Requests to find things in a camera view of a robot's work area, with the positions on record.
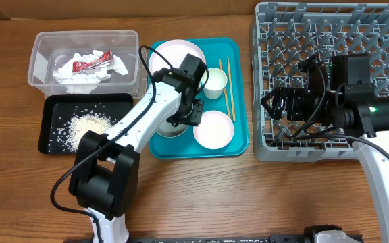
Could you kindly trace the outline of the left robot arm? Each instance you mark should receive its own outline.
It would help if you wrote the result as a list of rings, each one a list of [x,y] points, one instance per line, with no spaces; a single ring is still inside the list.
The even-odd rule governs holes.
[[[68,190],[93,225],[93,242],[127,242],[124,214],[138,184],[140,152],[162,124],[197,126],[203,101],[197,98],[207,72],[188,54],[179,67],[153,73],[147,94],[102,134],[81,139]]]

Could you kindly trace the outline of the grey bowl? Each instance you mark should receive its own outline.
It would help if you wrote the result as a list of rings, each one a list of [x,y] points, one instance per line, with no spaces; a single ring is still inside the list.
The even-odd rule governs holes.
[[[173,138],[183,134],[188,128],[188,125],[179,124],[177,126],[171,125],[171,123],[165,121],[163,122],[156,133],[165,138]]]

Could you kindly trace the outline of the white paper cup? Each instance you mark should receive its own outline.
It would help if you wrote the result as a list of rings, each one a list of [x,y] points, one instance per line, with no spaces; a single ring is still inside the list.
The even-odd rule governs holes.
[[[211,67],[201,78],[203,92],[208,99],[218,99],[223,93],[228,77],[224,71],[219,68]]]

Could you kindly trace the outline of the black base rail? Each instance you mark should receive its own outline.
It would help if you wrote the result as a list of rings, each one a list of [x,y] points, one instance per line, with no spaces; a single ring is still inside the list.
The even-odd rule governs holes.
[[[129,238],[128,243],[296,243],[304,242],[302,234],[273,234],[264,238]]]

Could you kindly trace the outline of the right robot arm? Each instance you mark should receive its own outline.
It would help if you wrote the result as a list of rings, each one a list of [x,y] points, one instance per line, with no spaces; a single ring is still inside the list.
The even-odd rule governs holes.
[[[324,65],[311,56],[298,64],[306,88],[277,87],[261,104],[274,120],[284,114],[303,125],[293,141],[345,139],[369,183],[383,242],[389,242],[389,96],[371,82],[369,55],[338,55]]]

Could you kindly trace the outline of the grey dishwasher rack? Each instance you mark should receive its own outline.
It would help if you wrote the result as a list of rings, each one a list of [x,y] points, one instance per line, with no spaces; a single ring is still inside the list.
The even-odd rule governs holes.
[[[253,146],[260,161],[315,162],[354,159],[345,140],[291,141],[300,128],[275,120],[261,99],[276,87],[302,88],[298,62],[316,55],[366,53],[378,96],[389,96],[389,4],[261,2],[251,26]]]

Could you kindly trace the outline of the wooden chopstick left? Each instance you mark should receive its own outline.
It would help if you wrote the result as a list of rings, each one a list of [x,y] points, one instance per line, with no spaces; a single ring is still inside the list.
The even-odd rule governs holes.
[[[221,71],[224,72],[221,59],[219,59],[219,68]],[[225,81],[225,86],[224,86],[224,98],[225,98],[225,104],[226,104],[226,111],[227,111],[228,117],[230,118],[230,106],[229,106],[229,102],[228,102],[228,94],[227,94],[227,89],[226,89],[226,86],[228,83],[228,78],[227,78],[226,74],[225,74],[225,77],[226,77],[226,81]]]

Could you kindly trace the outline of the clear plastic bin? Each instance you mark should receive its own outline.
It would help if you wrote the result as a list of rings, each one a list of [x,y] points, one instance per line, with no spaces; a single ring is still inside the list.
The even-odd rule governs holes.
[[[133,30],[41,32],[28,70],[29,85],[48,97],[127,93],[145,94],[147,75]]]

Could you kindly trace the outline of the black plastic tray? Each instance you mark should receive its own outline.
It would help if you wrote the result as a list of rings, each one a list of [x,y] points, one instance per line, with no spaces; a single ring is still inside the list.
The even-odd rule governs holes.
[[[38,150],[43,154],[76,153],[80,139],[91,130],[112,127],[133,108],[129,94],[67,94],[46,99]]]

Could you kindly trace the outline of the small white bowl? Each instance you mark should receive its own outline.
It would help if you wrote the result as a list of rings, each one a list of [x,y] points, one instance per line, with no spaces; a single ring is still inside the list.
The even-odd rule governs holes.
[[[221,111],[206,111],[201,122],[193,128],[195,140],[210,150],[222,149],[230,144],[234,136],[234,125],[231,119]]]

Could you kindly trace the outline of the large white plate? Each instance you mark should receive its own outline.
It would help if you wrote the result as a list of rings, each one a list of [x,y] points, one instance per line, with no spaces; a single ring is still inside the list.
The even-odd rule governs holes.
[[[204,63],[207,63],[202,50],[188,40],[168,40],[157,47],[154,47],[154,50],[164,56],[165,59],[168,60],[175,68],[180,67],[180,64],[187,54],[194,55],[195,57],[200,58]],[[153,74],[161,68],[170,68],[170,66],[160,56],[158,56],[158,54],[152,53],[149,58],[150,72]]]

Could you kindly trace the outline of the white rice pile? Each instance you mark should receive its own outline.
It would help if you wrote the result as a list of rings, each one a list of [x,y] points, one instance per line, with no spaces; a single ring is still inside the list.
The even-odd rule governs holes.
[[[117,120],[107,103],[58,103],[51,118],[47,152],[75,154],[87,131],[101,134]]]

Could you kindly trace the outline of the red snack wrapper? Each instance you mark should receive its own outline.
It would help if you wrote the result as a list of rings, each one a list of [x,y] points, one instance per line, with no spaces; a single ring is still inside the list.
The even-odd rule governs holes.
[[[92,61],[74,61],[72,64],[72,72],[74,74],[84,72],[87,70],[93,70],[96,68],[106,67],[113,63],[113,54],[111,51],[105,52],[98,58]]]

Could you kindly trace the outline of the teal serving tray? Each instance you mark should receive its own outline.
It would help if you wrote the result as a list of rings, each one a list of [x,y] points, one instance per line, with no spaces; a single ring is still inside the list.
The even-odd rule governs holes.
[[[149,140],[149,150],[159,159],[237,156],[249,144],[247,111],[240,53],[231,38],[174,39],[153,44],[149,55],[152,71],[179,67],[185,55],[201,58],[207,65],[207,83],[198,98],[203,112],[198,126],[173,127],[165,122]]]

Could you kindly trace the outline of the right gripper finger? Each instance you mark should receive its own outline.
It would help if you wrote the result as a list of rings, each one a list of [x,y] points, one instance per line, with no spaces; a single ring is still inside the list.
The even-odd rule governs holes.
[[[272,91],[270,91],[268,94],[266,94],[264,97],[262,97],[261,102],[266,103],[268,100],[278,97],[280,94],[281,88],[274,88]]]
[[[268,114],[269,114],[269,116],[271,118],[275,118],[276,117],[276,110],[271,105],[269,105],[267,103],[267,100],[262,100],[261,104],[264,107],[264,109],[268,112]]]

